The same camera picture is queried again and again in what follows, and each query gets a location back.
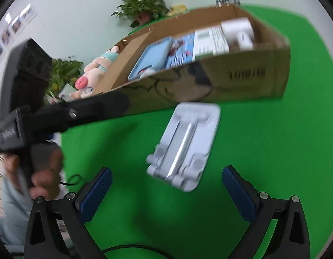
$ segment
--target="person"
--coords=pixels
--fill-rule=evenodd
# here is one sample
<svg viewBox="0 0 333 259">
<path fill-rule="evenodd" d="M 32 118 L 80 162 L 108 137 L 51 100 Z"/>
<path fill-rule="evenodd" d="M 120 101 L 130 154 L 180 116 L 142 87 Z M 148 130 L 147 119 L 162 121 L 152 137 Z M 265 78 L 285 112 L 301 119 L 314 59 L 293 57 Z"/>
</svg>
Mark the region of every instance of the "person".
<svg viewBox="0 0 333 259">
<path fill-rule="evenodd" d="M 5 178 L 2 186 L 2 204 L 5 217 L 0 218 L 0 239 L 12 256 L 24 252 L 24 242 L 33 202 L 38 196 L 55 199 L 59 192 L 63 154 L 57 147 L 50 155 L 48 168 L 35 172 L 29 196 L 21 191 L 17 176 L 19 156 L 7 154 L 4 160 Z"/>
</svg>

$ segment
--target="stuffed pig toy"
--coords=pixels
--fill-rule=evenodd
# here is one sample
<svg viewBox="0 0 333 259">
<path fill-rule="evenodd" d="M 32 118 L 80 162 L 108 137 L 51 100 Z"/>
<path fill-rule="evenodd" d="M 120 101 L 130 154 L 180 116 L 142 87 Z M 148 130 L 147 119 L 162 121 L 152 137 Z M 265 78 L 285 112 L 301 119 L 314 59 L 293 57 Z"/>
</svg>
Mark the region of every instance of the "stuffed pig toy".
<svg viewBox="0 0 333 259">
<path fill-rule="evenodd" d="M 93 94 L 94 87 L 104 76 L 110 65 L 119 56 L 119 47 L 114 46 L 111 50 L 97 57 L 84 68 L 84 74 L 75 82 L 76 92 L 70 94 L 73 99 L 89 97 Z"/>
</svg>

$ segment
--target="open cardboard box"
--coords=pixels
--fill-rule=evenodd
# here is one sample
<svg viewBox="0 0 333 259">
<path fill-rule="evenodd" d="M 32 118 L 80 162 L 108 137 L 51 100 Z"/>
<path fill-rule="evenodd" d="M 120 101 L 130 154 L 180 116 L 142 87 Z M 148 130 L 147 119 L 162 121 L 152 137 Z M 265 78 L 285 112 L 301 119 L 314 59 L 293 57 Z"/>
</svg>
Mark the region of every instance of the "open cardboard box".
<svg viewBox="0 0 333 259">
<path fill-rule="evenodd" d="M 161 70 L 142 80 L 127 78 L 145 48 L 167 36 L 179 37 L 194 30 L 247 17 L 255 34 L 254 50 L 203 58 Z M 184 101 L 221 102 L 280 97 L 290 71 L 289 41 L 248 12 L 230 5 L 192 10 L 157 22 L 123 38 L 120 55 L 95 87 L 95 94 L 119 90 L 129 98 L 126 114 L 170 108 Z"/>
</svg>

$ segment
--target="black plastic bracket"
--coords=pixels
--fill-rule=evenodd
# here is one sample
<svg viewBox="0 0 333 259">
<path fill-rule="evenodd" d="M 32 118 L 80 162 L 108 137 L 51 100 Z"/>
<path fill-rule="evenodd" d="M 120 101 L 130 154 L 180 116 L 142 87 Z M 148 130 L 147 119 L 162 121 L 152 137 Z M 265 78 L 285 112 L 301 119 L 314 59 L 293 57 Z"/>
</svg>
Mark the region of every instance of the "black plastic bracket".
<svg viewBox="0 0 333 259">
<path fill-rule="evenodd" d="M 111 171 L 108 168 L 102 168 L 79 193 L 70 192 L 61 200 L 46 201 L 43 197 L 38 197 L 32 207 L 27 227 L 24 258 L 71 259 L 57 224 L 57 220 L 63 220 L 81 259 L 106 259 L 81 218 L 83 213 L 89 221 L 92 219 L 91 216 L 97 211 L 111 185 L 112 179 L 108 176 L 111 176 Z M 88 209 L 81 212 L 76 208 L 76 203 L 79 200 L 81 205 L 86 202 L 88 196 L 91 199 L 87 203 Z"/>
<path fill-rule="evenodd" d="M 272 219 L 278 219 L 278 222 L 263 259 L 309 259 L 309 234 L 300 199 L 292 196 L 289 200 L 281 200 L 274 199 L 265 192 L 258 193 L 232 166 L 226 168 L 226 170 L 228 169 L 234 173 L 236 181 L 247 195 L 252 200 L 259 200 L 259 204 L 255 206 L 255 221 L 251 222 L 228 259 L 252 259 L 260 247 Z M 227 186 L 227 189 L 236 205 L 242 201 L 239 198 L 235 199 L 232 187 Z"/>
</svg>

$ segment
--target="human hand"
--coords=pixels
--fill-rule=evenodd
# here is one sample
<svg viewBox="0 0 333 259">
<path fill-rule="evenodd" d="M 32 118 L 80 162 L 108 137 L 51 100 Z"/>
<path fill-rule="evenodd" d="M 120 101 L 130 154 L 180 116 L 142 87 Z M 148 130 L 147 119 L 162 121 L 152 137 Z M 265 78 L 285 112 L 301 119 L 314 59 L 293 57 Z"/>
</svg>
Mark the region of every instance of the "human hand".
<svg viewBox="0 0 333 259">
<path fill-rule="evenodd" d="M 31 181 L 34 187 L 30 188 L 31 198 L 38 196 L 44 197 L 46 200 L 53 200 L 60 193 L 59 182 L 61 181 L 60 171 L 62 169 L 63 154 L 60 148 L 55 149 L 49 159 L 49 166 L 46 169 L 35 172 Z M 21 189 L 17 177 L 17 168 L 20 159 L 15 154 L 7 154 L 4 161 L 6 177 L 10 179 L 15 188 Z"/>
</svg>

